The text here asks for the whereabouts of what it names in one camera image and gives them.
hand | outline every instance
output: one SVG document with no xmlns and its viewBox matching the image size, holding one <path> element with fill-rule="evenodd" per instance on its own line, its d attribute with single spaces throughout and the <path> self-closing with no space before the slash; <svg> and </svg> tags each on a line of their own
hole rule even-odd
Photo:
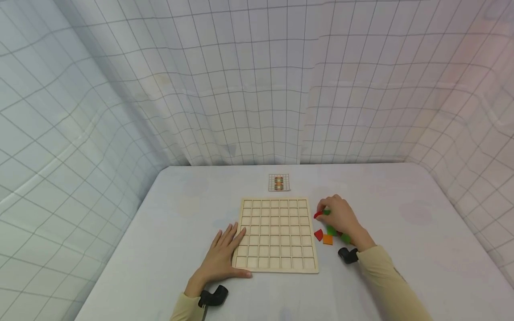
<svg viewBox="0 0 514 321">
<path fill-rule="evenodd" d="M 224 280 L 229 277 L 251 278 L 250 271 L 232 267 L 230 259 L 235 248 L 241 243 L 246 229 L 234 238 L 237 232 L 237 222 L 229 224 L 225 232 L 219 230 L 212 241 L 211 247 L 205 256 L 204 262 L 189 279 L 184 294 L 188 297 L 200 296 L 205 285 L 209 282 Z"/>
<path fill-rule="evenodd" d="M 359 252 L 375 246 L 375 242 L 366 229 L 360 225 L 354 211 L 345 199 L 337 194 L 324 198 L 318 203 L 316 211 L 322 211 L 325 207 L 330 208 L 330 215 L 319 215 L 316 218 L 318 221 L 332 225 L 337 231 L 348 234 Z"/>
</svg>

green block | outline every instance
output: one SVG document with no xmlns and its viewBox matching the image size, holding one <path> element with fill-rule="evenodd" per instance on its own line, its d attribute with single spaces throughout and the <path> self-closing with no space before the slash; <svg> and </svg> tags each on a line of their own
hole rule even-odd
<svg viewBox="0 0 514 321">
<path fill-rule="evenodd" d="M 327 225 L 326 226 L 326 233 L 332 236 L 337 236 L 337 231 L 332 226 Z"/>
<path fill-rule="evenodd" d="M 348 235 L 348 234 L 344 234 L 344 233 L 343 233 L 343 234 L 341 235 L 341 239 L 343 240 L 343 242 L 344 242 L 344 243 L 346 243 L 346 244 L 350 244 L 351 239 L 350 239 L 350 237 L 349 237 L 349 235 Z"/>
</svg>

small grid card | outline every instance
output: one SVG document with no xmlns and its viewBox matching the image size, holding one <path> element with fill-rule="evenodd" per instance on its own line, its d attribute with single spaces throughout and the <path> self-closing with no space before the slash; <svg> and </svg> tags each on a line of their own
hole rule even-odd
<svg viewBox="0 0 514 321">
<path fill-rule="evenodd" d="M 268 191 L 284 192 L 290 190 L 289 174 L 269 174 Z"/>
<path fill-rule="evenodd" d="M 243 199 L 238 232 L 243 228 L 246 235 L 234 251 L 233 267 L 252 272 L 319 272 L 307 199 Z"/>
</svg>

white curtain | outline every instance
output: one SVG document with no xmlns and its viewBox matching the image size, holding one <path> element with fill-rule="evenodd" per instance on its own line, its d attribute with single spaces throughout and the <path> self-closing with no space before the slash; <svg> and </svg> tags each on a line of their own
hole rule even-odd
<svg viewBox="0 0 514 321">
<path fill-rule="evenodd" d="M 154 144 L 191 165 L 405 160 L 451 89 L 455 112 L 475 91 L 483 24 L 506 6 L 55 3 Z"/>
<path fill-rule="evenodd" d="M 170 165 L 419 163 L 514 286 L 513 15 L 0 0 L 0 319 L 73 320 Z"/>
</svg>

wrist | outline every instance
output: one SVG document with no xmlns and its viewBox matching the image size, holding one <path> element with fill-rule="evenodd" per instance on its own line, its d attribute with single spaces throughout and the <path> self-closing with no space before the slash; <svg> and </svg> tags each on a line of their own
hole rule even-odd
<svg viewBox="0 0 514 321">
<path fill-rule="evenodd" d="M 206 278 L 202 276 L 202 273 L 196 271 L 189 279 L 188 285 L 184 290 L 184 294 L 187 297 L 199 297 L 207 283 L 208 282 Z"/>
<path fill-rule="evenodd" d="M 359 252 L 364 252 L 367 249 L 376 246 L 375 241 L 373 240 L 373 238 L 371 238 L 371 235 L 365 228 L 361 226 L 357 229 L 352 230 L 352 233 L 349 234 L 349 236 L 352 240 L 352 243 L 355 245 Z"/>
</svg>

